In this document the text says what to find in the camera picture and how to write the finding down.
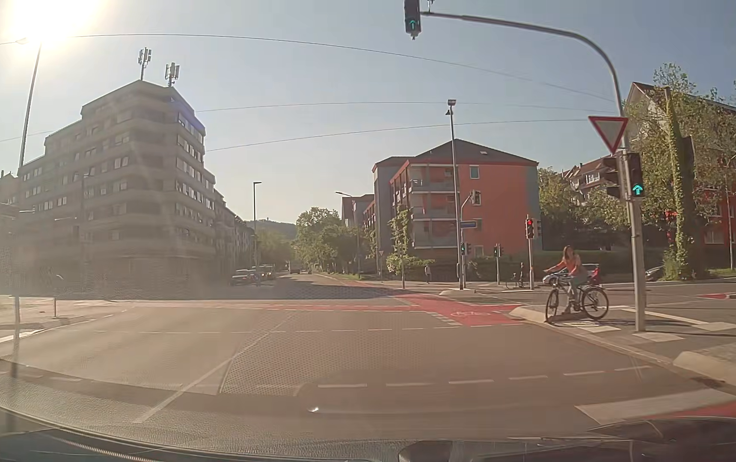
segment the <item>hill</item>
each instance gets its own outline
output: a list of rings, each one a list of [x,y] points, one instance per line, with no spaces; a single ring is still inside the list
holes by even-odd
[[[246,225],[254,227],[254,221],[247,221]],[[297,226],[293,223],[282,223],[280,221],[271,221],[268,219],[258,219],[257,229],[268,229],[274,233],[281,234],[289,241],[297,236]]]

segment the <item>bicycle wheel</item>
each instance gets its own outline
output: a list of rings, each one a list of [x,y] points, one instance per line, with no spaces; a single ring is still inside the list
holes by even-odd
[[[608,295],[602,288],[591,286],[582,291],[582,310],[590,319],[602,319],[608,308]]]
[[[559,308],[559,289],[550,289],[548,293],[548,301],[545,302],[545,322],[551,317],[556,316],[556,309]]]

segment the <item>orange building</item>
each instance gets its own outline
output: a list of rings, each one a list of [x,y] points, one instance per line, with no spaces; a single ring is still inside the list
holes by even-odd
[[[539,218],[538,162],[456,140],[457,180],[470,258],[527,251],[525,218]],[[456,205],[451,142],[407,158],[389,182],[394,207],[412,213],[413,255],[438,263],[457,260]],[[540,249],[541,237],[533,241]]]

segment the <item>road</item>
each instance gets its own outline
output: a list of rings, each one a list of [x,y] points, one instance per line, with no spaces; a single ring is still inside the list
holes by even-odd
[[[245,290],[260,292],[94,301],[85,322],[0,341],[0,405],[142,441],[301,456],[319,441],[560,436],[736,403],[734,389],[507,315],[542,293],[456,301],[326,275]],[[696,298],[685,290],[649,300]]]

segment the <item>yield sign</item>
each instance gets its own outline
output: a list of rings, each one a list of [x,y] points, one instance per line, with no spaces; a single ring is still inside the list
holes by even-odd
[[[628,126],[628,118],[588,116],[588,120],[591,121],[599,136],[602,137],[605,145],[608,146],[608,151],[611,154],[615,153],[616,149],[620,147],[624,129]]]

